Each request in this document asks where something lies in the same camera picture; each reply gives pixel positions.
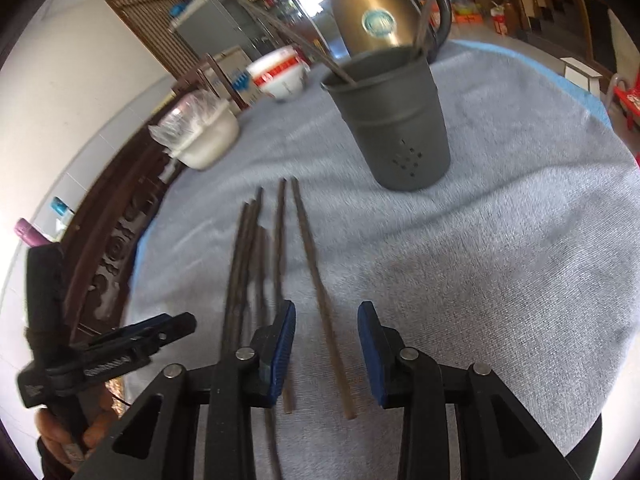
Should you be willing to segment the person left hand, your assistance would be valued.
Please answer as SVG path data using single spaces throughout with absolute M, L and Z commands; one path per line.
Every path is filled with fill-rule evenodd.
M 118 419 L 118 414 L 113 408 L 113 397 L 105 386 L 88 390 L 86 395 L 89 408 L 94 415 L 82 436 L 85 458 L 88 458 L 107 436 L 108 430 Z M 77 454 L 81 445 L 47 408 L 40 408 L 35 416 L 35 423 L 39 431 L 38 446 L 44 478 L 70 478 L 82 465 Z

